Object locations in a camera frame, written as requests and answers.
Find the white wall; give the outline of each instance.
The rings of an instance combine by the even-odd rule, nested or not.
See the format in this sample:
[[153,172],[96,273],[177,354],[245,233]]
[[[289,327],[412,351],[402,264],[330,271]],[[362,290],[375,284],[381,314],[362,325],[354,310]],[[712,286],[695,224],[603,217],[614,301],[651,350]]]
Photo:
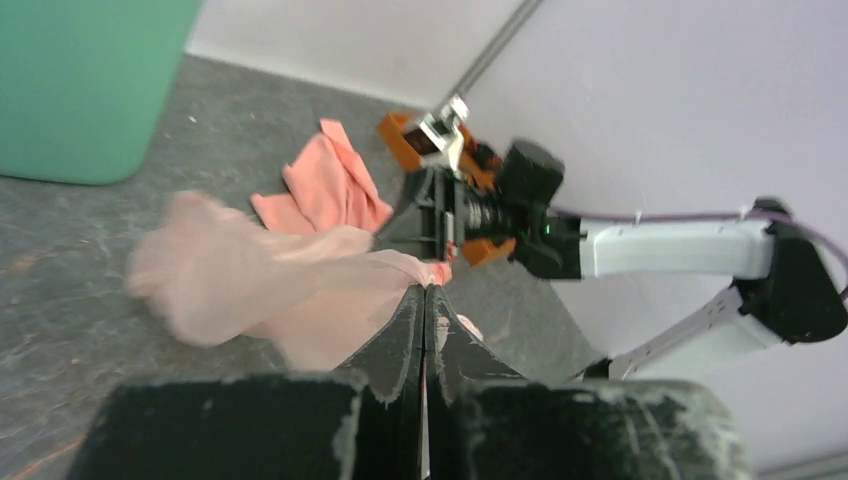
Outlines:
[[[470,125],[500,148],[524,135],[560,155],[561,205],[736,210],[779,194],[846,245],[847,46],[848,2],[838,0],[551,0],[467,96]],[[590,340],[616,353],[727,280],[556,288]],[[760,468],[848,448],[848,333],[749,357],[705,383]]]
[[187,51],[432,108],[520,0],[207,0]]

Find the gray floor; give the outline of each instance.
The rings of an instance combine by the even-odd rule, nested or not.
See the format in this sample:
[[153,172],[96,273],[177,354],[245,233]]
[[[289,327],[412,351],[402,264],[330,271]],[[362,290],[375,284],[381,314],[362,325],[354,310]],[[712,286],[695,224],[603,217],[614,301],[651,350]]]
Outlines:
[[[0,478],[60,477],[101,400],[132,376],[285,368],[258,340],[212,349],[176,342],[122,291],[125,258],[173,192],[199,189],[250,211],[249,194],[282,191],[280,167],[321,117],[344,122],[393,200],[400,168],[374,131],[393,107],[186,58],[131,180],[78,187],[0,178]],[[566,379],[595,356],[550,286],[521,267],[459,265],[447,291],[530,378]]]

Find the green bin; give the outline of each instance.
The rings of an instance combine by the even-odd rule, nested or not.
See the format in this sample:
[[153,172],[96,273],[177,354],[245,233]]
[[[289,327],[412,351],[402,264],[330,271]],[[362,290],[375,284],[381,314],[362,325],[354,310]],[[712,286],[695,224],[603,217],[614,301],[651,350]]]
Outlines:
[[141,166],[202,0],[0,0],[0,175]]

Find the pink cloth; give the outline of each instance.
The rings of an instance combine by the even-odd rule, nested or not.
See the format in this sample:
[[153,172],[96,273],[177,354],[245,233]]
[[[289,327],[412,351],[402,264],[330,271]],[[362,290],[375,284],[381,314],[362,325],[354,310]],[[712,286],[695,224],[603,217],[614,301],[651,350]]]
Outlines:
[[[293,165],[283,168],[283,180],[290,194],[250,197],[268,230],[303,235],[349,225],[376,232],[392,215],[336,120],[321,120],[321,133],[312,137]],[[450,280],[448,264],[429,266],[435,283]]]
[[291,233],[266,230],[202,193],[180,192],[162,227],[131,253],[128,292],[177,339],[209,347],[240,334],[268,338],[289,368],[331,370],[386,325],[410,285],[450,278],[445,265],[369,251],[369,230],[391,210],[341,125],[322,128],[284,170],[291,196],[253,198],[271,230]]

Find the white cable tie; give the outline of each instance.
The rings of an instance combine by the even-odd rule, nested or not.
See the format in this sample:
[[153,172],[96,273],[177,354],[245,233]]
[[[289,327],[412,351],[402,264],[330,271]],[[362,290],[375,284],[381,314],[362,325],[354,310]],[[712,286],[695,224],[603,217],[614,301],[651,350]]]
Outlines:
[[750,213],[751,213],[751,207],[750,206],[745,205],[745,206],[741,207],[739,209],[739,221],[744,222],[745,220],[747,220],[748,215],[750,215]]

